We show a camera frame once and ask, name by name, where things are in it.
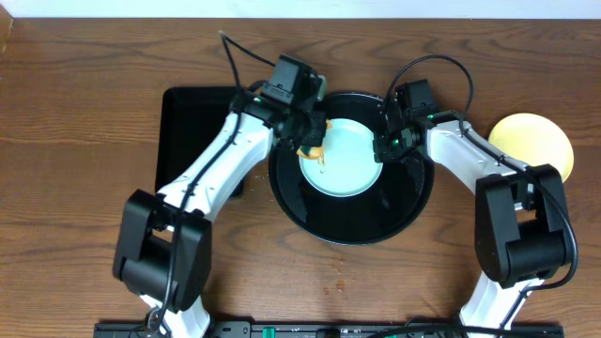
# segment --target white wall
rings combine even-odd
[[[601,0],[0,0],[15,18],[601,19]]]

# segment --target green connector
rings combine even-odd
[[[275,328],[263,328],[263,338],[275,338]]]

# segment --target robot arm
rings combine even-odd
[[[269,155],[274,140],[294,149],[321,146],[325,113],[313,106],[326,85],[307,65],[280,56],[261,95],[244,91],[233,98],[222,130],[183,174],[156,195],[137,191],[130,197],[113,274],[154,308],[163,306],[174,269],[162,330],[168,327],[178,338],[202,337],[209,324],[200,293],[210,272],[211,223],[238,183]],[[176,223],[178,246],[172,252],[172,243],[153,231],[173,230]]]
[[[222,130],[200,157],[176,180],[159,190],[158,194],[164,195],[165,203],[173,206],[181,203],[188,185],[226,144],[238,119],[240,125],[234,143],[202,175],[185,209],[188,212],[198,209],[203,212],[206,220],[215,221],[217,213],[238,183],[257,163],[266,159],[271,151],[273,129],[254,116],[230,113]]]
[[[462,324],[510,329],[523,304],[522,290],[552,277],[573,253],[548,197],[490,154],[514,168],[528,169],[567,214],[559,173],[550,165],[529,167],[511,159],[478,135],[462,115],[439,112],[426,80],[399,86],[390,107],[388,124],[374,142],[376,160],[398,161],[409,151],[420,151],[451,171],[476,197],[474,246],[483,273],[461,309]],[[519,223],[520,209],[536,210],[535,219]]]

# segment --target wooden table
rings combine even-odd
[[[162,93],[233,83],[219,29],[271,60],[308,62],[330,90],[382,94],[408,61],[448,54],[472,73],[481,134],[518,112],[555,121],[576,157],[565,188],[580,266],[568,286],[534,294],[519,320],[601,334],[600,22],[17,20],[0,63],[0,335],[89,337],[99,320],[143,317],[111,274],[122,208],[153,188]],[[245,84],[270,76],[234,54]],[[443,108],[463,107],[459,70],[434,61],[405,80],[424,77]],[[266,175],[255,167],[214,224],[203,301],[217,318],[403,322],[451,317],[470,297],[473,196],[443,168],[419,219],[365,247],[300,230]]]

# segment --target yellow plate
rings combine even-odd
[[[539,115],[520,113],[505,117],[492,130],[488,142],[529,165],[551,164],[563,181],[574,166],[570,140],[555,123]]]

